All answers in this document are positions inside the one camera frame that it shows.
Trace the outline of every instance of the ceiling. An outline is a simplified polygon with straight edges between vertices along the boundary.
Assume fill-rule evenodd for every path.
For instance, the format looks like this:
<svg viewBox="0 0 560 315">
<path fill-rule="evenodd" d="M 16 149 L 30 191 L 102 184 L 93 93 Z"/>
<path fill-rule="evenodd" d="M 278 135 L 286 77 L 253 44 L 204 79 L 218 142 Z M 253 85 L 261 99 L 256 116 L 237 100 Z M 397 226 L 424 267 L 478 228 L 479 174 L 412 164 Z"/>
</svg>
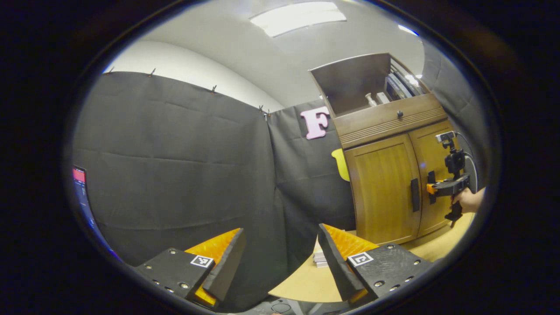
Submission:
<svg viewBox="0 0 560 315">
<path fill-rule="evenodd" d="M 309 69 L 340 59 L 389 52 L 422 73 L 420 39 L 398 29 L 381 9 L 357 1 L 332 0 L 346 16 L 270 38 L 249 18 L 287 0 L 212 0 L 190 7 L 141 40 L 160 41 L 208 57 L 268 93 L 285 107 L 319 98 Z"/>
</svg>

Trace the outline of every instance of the wooden cabinet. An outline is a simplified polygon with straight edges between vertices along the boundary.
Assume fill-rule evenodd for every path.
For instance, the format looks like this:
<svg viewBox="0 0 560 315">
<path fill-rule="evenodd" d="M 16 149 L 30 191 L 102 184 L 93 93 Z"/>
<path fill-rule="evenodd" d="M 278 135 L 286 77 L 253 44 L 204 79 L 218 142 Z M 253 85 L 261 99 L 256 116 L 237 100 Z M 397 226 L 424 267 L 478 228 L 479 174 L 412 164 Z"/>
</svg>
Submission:
<svg viewBox="0 0 560 315">
<path fill-rule="evenodd" d="M 435 136 L 452 130 L 429 89 L 425 94 L 369 106 L 367 93 L 382 91 L 391 64 L 388 53 L 348 58 L 310 70 L 344 151 L 356 213 L 356 232 L 376 244 L 404 243 L 448 221 L 450 198 L 430 203 L 428 173 L 450 177 L 449 151 Z"/>
</svg>

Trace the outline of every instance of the monitor screen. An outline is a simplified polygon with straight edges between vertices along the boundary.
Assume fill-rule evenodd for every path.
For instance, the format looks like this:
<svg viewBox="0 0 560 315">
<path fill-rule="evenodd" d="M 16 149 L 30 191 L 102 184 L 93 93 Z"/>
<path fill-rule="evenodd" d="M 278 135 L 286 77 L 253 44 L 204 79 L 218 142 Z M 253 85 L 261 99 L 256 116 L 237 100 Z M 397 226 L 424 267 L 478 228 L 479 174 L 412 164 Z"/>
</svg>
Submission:
<svg viewBox="0 0 560 315">
<path fill-rule="evenodd" d="M 94 218 L 94 214 L 91 212 L 90 202 L 87 198 L 87 186 L 86 186 L 86 170 L 74 166 L 72 173 L 74 175 L 74 190 L 76 191 L 76 196 L 80 202 L 83 217 L 87 221 L 87 225 L 93 230 L 97 239 L 105 246 L 105 248 L 118 260 L 122 261 L 119 256 L 113 251 L 111 246 L 107 243 L 103 234 L 99 230 L 97 223 Z"/>
</svg>

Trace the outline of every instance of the table surface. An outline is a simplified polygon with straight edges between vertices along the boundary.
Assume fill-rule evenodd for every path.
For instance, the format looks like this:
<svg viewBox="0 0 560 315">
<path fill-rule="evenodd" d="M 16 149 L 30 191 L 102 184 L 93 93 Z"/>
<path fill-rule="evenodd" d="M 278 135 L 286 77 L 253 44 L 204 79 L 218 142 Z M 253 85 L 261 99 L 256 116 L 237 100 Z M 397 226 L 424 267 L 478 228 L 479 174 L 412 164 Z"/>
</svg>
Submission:
<svg viewBox="0 0 560 315">
<path fill-rule="evenodd" d="M 451 222 L 430 234 L 401 244 L 413 254 L 429 261 L 442 258 L 449 253 L 470 226 L 473 214 L 466 213 L 451 228 Z M 321 252 L 319 242 L 315 243 L 313 253 Z M 317 268 L 313 254 L 282 283 L 268 294 L 275 297 L 302 302 L 329 303 L 342 302 L 329 267 Z"/>
</svg>

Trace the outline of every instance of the human hand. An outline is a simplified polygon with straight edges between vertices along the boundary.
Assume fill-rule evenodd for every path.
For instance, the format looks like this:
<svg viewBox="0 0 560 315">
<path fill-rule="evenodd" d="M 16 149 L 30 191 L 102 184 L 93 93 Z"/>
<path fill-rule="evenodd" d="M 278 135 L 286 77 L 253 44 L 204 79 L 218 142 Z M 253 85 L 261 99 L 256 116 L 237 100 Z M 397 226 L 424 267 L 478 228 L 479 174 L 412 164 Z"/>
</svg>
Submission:
<svg viewBox="0 0 560 315">
<path fill-rule="evenodd" d="M 476 212 L 478 211 L 478 207 L 480 207 L 483 196 L 484 188 L 477 193 L 472 193 L 472 191 L 467 188 L 458 193 L 454 198 L 451 196 L 451 204 L 453 205 L 456 202 L 459 202 L 463 208 L 463 212 Z"/>
</svg>

